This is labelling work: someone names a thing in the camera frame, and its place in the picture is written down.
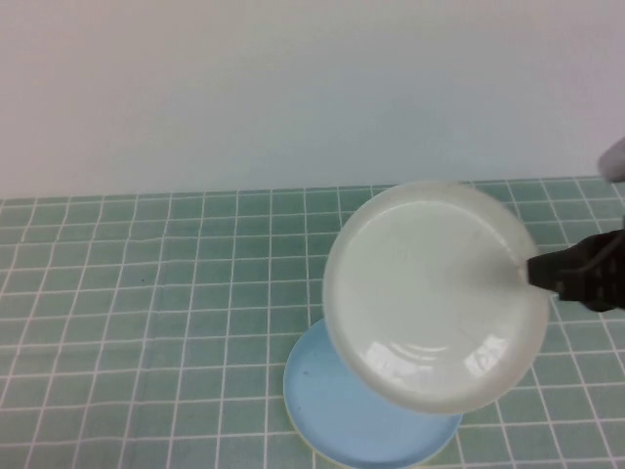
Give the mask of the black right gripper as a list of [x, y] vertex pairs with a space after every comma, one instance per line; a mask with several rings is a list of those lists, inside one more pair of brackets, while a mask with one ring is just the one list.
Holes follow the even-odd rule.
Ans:
[[526, 261], [530, 285], [556, 291], [561, 301], [603, 313], [624, 308], [624, 232], [589, 236], [565, 250]]

